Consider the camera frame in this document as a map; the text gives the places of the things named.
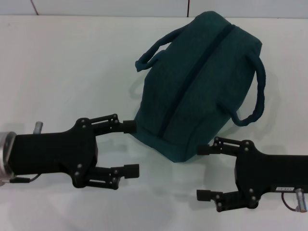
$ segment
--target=teal duffel bag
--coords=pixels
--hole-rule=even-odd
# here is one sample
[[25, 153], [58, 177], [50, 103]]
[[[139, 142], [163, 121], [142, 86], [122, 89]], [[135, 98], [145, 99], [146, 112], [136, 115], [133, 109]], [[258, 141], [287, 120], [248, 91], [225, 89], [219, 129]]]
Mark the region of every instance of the teal duffel bag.
[[[170, 43], [166, 50], [157, 50]], [[152, 68], [144, 81], [135, 138], [173, 162], [194, 156], [232, 118], [238, 126], [256, 122], [264, 111], [262, 43], [215, 12], [158, 40], [137, 62]], [[240, 120], [242, 105], [257, 73], [257, 103]]]

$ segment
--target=label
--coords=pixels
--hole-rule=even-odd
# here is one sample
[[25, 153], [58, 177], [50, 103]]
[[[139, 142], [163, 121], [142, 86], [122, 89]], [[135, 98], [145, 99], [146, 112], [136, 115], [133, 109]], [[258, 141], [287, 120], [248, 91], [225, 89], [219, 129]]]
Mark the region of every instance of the label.
[[294, 187], [277, 187], [276, 191], [293, 191]]

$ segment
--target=robotic arm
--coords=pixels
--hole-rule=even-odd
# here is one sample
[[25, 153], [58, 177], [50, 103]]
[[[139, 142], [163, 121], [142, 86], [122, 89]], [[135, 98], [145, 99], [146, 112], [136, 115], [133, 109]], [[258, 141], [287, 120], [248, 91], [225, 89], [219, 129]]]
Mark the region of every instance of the robotic arm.
[[118, 189], [121, 177], [138, 178], [139, 165], [96, 167], [96, 136], [111, 132], [136, 132], [135, 121], [120, 123], [117, 114], [95, 119], [81, 118], [66, 132], [40, 134], [38, 122], [34, 134], [0, 133], [0, 180], [29, 183], [27, 174], [63, 172], [76, 188], [86, 186]]
[[198, 155], [226, 154], [236, 157], [236, 192], [197, 190], [197, 200], [214, 200], [218, 212], [256, 208], [265, 193], [296, 193], [298, 211], [307, 212], [304, 191], [308, 192], [306, 177], [308, 156], [267, 155], [259, 152], [249, 140], [235, 141], [216, 137], [213, 146], [200, 146]]

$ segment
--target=bag handle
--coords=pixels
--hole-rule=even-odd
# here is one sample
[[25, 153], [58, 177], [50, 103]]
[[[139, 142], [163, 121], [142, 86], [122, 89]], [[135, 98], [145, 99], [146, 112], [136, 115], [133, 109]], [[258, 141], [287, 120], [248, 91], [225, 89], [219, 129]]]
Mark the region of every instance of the bag handle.
[[157, 53], [155, 55], [155, 53], [158, 51], [159, 47], [166, 45], [166, 44], [172, 42], [173, 40], [175, 40], [177, 38], [177, 36], [179, 36], [180, 33], [183, 32], [185, 27], [186, 26], [183, 26], [183, 27], [176, 29], [176, 30], [170, 32], [169, 34], [165, 35], [164, 37], [159, 39], [146, 53], [144, 53], [140, 57], [140, 59], [138, 61], [136, 61], [136, 63], [135, 63], [135, 67], [137, 68], [137, 72], [151, 68], [154, 65], [154, 63], [158, 59], [160, 59], [162, 54], [165, 52], [165, 50], [163, 50], [163, 51], [160, 51], [159, 53]]
[[257, 102], [256, 102], [256, 106], [255, 106], [253, 113], [246, 119], [240, 120], [236, 114], [236, 111], [230, 110], [222, 102], [219, 103], [219, 106], [221, 106], [231, 116], [234, 124], [239, 127], [247, 126], [250, 123], [256, 122], [262, 116], [263, 111], [264, 111], [264, 100], [265, 100], [264, 88], [265, 88], [265, 81], [266, 81], [264, 65], [261, 59], [259, 58], [259, 56], [256, 56], [254, 52], [248, 53], [246, 58], [255, 67], [256, 73], [257, 73], [257, 81], [258, 81]]

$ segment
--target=white tabletop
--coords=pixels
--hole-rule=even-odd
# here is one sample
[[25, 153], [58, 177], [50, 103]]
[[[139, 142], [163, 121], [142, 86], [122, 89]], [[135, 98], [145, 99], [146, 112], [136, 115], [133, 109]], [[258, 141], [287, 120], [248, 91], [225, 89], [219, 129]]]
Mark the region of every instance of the white tabletop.
[[[0, 131], [31, 133], [71, 128], [80, 117], [118, 113], [133, 119], [146, 72], [134, 62], [159, 38], [191, 18], [56, 16], [0, 17]], [[245, 19], [230, 22], [263, 42], [266, 106], [255, 124], [229, 121], [219, 133], [251, 139], [268, 154], [307, 154], [308, 20]], [[254, 80], [240, 109], [255, 106]], [[289, 211], [279, 193], [262, 196], [257, 209], [216, 212], [198, 202], [197, 189], [231, 192], [235, 158], [211, 155], [171, 163], [130, 135], [97, 139], [100, 167], [140, 164], [138, 179], [117, 191], [73, 187], [68, 175], [46, 174], [31, 184], [0, 188], [2, 231], [238, 231], [306, 230], [306, 214]], [[286, 195], [295, 207], [295, 195]]]

